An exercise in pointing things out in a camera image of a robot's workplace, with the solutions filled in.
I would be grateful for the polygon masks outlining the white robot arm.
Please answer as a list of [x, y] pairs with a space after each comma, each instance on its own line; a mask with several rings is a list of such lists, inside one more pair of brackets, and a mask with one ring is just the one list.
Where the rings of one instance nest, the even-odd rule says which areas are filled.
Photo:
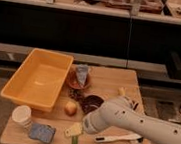
[[117, 96], [84, 116], [81, 121], [69, 126], [66, 137], [103, 132], [109, 127], [118, 127], [135, 132], [156, 144], [181, 144], [181, 126], [159, 118], [152, 118], [133, 110], [128, 97]]

